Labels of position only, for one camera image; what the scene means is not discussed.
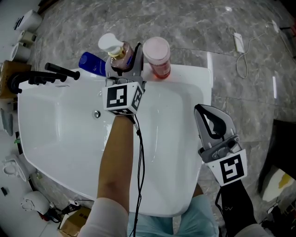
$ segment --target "marble floor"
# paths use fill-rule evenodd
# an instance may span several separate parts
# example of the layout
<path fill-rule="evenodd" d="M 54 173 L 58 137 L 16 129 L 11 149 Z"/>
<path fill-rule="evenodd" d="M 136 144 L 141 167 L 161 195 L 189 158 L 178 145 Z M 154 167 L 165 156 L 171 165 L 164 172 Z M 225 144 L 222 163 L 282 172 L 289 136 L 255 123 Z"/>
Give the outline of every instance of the marble floor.
<path fill-rule="evenodd" d="M 262 201 L 257 193 L 257 180 L 269 147 L 272 121 L 296 120 L 296 65 L 267 22 L 278 26 L 293 24 L 293 18 L 274 0 L 60 0 L 44 14 L 37 30 L 38 41 L 32 50 L 33 68 L 44 70 L 47 62 L 74 69 L 81 54 L 89 51 L 106 59 L 97 46 L 106 32 L 113 32 L 132 46 L 153 36 L 165 38 L 171 46 L 174 64 L 213 66 L 212 105 L 233 119 L 247 150 L 248 177 L 244 185 L 260 222 L 275 201 Z M 229 27 L 240 33 L 247 47 L 248 77 L 240 78 L 235 69 L 238 54 Z M 245 73 L 243 60 L 239 70 Z M 276 77 L 277 98 L 273 94 Z M 59 208 L 68 199 L 84 199 L 61 187 L 45 175 L 32 178 L 36 187 Z M 198 183 L 209 197 L 219 223 L 223 219 L 214 206 L 219 186 L 203 167 Z M 284 190 L 280 206 L 296 197 L 296 183 Z"/>

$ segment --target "human arm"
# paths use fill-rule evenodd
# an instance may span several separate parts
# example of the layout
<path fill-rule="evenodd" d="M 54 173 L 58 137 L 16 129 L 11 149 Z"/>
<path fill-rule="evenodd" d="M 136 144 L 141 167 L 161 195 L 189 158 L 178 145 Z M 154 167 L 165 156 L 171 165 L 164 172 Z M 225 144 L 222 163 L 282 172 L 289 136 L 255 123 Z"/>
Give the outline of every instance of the human arm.
<path fill-rule="evenodd" d="M 102 156 L 98 198 L 109 198 L 129 212 L 130 179 L 133 165 L 133 124 L 116 116 Z"/>

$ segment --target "white jar lid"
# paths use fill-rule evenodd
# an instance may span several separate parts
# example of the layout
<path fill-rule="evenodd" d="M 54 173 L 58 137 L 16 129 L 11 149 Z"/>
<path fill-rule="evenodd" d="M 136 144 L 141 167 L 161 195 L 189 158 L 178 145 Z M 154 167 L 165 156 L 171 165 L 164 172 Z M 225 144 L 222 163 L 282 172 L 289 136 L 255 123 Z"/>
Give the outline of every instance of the white jar lid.
<path fill-rule="evenodd" d="M 153 65 L 164 64 L 170 58 L 170 45 L 161 37 L 152 37 L 143 45 L 143 53 Z"/>

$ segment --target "sink basin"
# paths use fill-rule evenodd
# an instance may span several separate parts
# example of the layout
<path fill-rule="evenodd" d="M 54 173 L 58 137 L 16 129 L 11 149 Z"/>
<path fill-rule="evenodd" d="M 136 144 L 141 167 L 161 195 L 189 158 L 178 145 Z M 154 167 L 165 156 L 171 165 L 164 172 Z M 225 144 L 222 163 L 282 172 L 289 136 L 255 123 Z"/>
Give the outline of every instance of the sink basin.
<path fill-rule="evenodd" d="M 87 198 L 96 199 L 99 166 L 114 116 L 103 110 L 105 78 L 81 69 L 74 81 L 20 85 L 18 122 L 23 151 L 33 166 Z M 172 65 L 157 80 L 148 65 L 146 92 L 137 117 L 145 149 L 145 179 L 139 212 L 171 217 L 186 211 L 202 164 L 194 106 L 210 105 L 210 72 Z M 94 116 L 100 111 L 100 117 Z M 136 211 L 139 139 L 134 135 L 130 211 Z"/>

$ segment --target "blue bottle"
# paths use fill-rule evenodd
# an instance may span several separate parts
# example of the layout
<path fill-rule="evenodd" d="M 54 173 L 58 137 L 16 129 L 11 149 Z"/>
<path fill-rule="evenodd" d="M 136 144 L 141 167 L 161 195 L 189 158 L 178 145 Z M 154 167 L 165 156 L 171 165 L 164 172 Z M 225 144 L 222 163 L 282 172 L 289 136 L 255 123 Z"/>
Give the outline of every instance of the blue bottle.
<path fill-rule="evenodd" d="M 81 56 L 78 65 L 81 69 L 90 73 L 94 73 L 99 76 L 106 76 L 105 61 L 89 52 L 85 52 Z"/>

